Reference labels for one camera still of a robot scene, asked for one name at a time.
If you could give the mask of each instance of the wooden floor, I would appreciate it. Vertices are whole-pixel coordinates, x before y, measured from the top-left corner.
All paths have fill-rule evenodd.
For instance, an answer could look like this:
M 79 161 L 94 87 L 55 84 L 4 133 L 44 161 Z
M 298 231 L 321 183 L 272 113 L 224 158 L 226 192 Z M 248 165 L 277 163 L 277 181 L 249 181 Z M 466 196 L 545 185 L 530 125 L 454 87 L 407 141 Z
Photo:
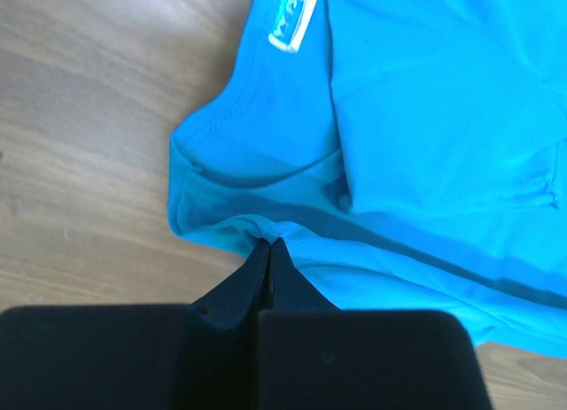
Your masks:
M 189 302 L 238 266 L 170 233 L 167 156 L 250 1 L 0 0 L 0 310 Z M 567 360 L 479 356 L 497 409 L 567 408 Z

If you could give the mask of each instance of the folded cloth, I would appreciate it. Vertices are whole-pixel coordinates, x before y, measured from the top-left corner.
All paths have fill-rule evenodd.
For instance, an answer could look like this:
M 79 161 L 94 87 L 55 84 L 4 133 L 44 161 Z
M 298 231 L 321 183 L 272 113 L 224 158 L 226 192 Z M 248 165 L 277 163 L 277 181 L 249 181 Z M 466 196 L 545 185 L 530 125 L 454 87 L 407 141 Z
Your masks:
M 253 0 L 172 135 L 169 222 L 283 237 L 342 308 L 434 308 L 567 357 L 566 0 Z

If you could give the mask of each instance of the wooden table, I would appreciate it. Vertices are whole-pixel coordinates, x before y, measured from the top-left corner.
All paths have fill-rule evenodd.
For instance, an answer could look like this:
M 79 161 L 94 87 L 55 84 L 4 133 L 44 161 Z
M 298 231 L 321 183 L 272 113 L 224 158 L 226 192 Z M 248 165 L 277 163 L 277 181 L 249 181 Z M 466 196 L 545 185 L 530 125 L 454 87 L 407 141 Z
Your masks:
M 190 302 L 238 267 L 169 231 L 167 157 L 250 1 L 0 0 L 0 309 Z M 567 360 L 478 353 L 497 409 L 567 407 Z

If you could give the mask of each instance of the garment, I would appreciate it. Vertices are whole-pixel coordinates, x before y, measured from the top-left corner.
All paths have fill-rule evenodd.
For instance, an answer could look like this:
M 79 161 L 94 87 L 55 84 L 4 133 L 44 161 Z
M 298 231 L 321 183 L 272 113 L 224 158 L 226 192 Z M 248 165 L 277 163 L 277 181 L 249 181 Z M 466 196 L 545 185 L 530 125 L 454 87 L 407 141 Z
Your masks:
M 434 308 L 567 357 L 566 0 L 253 0 L 172 135 L 169 222 L 283 237 L 342 308 Z

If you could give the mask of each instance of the size label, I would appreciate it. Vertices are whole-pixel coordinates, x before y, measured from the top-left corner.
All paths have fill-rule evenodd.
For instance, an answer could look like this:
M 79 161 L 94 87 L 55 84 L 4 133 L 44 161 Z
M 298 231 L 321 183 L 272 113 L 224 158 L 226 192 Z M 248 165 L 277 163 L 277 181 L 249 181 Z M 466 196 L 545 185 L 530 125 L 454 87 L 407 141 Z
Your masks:
M 297 53 L 317 0 L 280 0 L 276 22 L 268 40 L 281 51 Z

